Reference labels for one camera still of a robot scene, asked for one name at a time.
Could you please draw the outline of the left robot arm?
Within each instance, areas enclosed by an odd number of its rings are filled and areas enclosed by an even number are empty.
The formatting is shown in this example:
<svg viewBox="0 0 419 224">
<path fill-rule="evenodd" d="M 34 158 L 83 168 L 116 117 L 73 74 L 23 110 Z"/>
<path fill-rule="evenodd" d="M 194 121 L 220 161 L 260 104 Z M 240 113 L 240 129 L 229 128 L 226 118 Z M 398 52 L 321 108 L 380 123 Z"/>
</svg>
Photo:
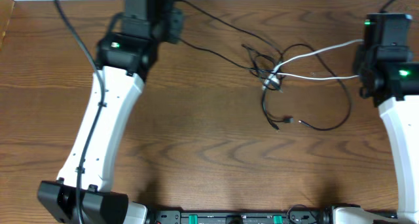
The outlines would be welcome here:
<svg viewBox="0 0 419 224">
<path fill-rule="evenodd" d="M 161 43 L 176 43 L 183 13 L 175 0 L 125 0 L 96 55 L 92 90 L 73 148 L 39 202 L 60 223 L 148 223 L 146 206 L 112 190 L 115 159 L 130 113 L 143 93 Z"/>
</svg>

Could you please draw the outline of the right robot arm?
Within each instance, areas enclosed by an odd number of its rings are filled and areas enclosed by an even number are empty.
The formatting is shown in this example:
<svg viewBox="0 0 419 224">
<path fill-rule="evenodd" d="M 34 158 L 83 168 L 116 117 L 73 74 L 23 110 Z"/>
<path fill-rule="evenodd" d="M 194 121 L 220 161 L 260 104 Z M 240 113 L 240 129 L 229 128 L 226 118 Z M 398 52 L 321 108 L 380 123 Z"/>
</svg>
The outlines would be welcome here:
<svg viewBox="0 0 419 224">
<path fill-rule="evenodd" d="M 411 21 L 409 14 L 368 14 L 364 42 L 353 63 L 362 84 L 359 94 L 373 99 L 390 141 L 398 188 L 396 215 L 339 204 L 326 209 L 320 223 L 418 222 L 418 63 L 407 41 Z"/>
</svg>

